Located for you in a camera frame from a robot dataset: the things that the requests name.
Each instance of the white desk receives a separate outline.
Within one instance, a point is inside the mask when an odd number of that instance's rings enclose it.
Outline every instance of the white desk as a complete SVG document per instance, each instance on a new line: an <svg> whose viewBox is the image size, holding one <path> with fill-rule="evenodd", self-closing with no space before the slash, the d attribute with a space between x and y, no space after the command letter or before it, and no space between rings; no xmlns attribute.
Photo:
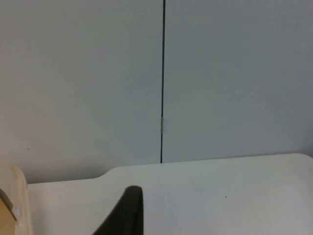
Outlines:
<svg viewBox="0 0 313 235"><path fill-rule="evenodd" d="M35 235L90 235L125 187L144 194L145 235L311 235L313 159L301 154L118 167L29 185Z"/></svg>

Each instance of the desk surface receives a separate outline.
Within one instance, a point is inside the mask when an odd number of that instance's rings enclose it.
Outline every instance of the desk surface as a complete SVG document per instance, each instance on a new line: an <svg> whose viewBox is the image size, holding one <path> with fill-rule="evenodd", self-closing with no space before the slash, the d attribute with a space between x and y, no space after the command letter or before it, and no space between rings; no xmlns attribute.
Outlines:
<svg viewBox="0 0 313 235"><path fill-rule="evenodd" d="M313 159L302 154L118 167L28 186L35 235L90 235L125 187L144 194L145 235L311 235Z"/></svg>

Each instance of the beige plastic object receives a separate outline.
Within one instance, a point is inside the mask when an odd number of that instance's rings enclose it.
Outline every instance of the beige plastic object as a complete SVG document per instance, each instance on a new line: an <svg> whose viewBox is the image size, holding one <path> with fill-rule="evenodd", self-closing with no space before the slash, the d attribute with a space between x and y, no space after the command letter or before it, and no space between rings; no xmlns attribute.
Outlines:
<svg viewBox="0 0 313 235"><path fill-rule="evenodd" d="M26 179L0 160L0 235L33 235Z"/></svg>

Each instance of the black object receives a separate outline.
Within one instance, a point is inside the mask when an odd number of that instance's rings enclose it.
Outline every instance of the black object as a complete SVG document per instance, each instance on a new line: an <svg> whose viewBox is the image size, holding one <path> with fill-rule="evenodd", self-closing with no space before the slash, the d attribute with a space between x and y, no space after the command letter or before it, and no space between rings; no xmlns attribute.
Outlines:
<svg viewBox="0 0 313 235"><path fill-rule="evenodd" d="M143 235L142 188L127 187L114 209L93 235Z"/></svg>

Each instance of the black line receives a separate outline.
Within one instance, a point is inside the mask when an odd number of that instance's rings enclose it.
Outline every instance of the black line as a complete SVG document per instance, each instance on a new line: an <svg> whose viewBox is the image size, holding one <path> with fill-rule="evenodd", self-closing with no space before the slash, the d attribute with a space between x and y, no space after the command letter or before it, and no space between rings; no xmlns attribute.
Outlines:
<svg viewBox="0 0 313 235"><path fill-rule="evenodd" d="M163 117L164 108L164 48L165 48L165 5L166 0L163 0L163 32L162 32L162 93L161 93L161 117ZM161 133L161 155L160 162L163 162L163 133Z"/></svg>

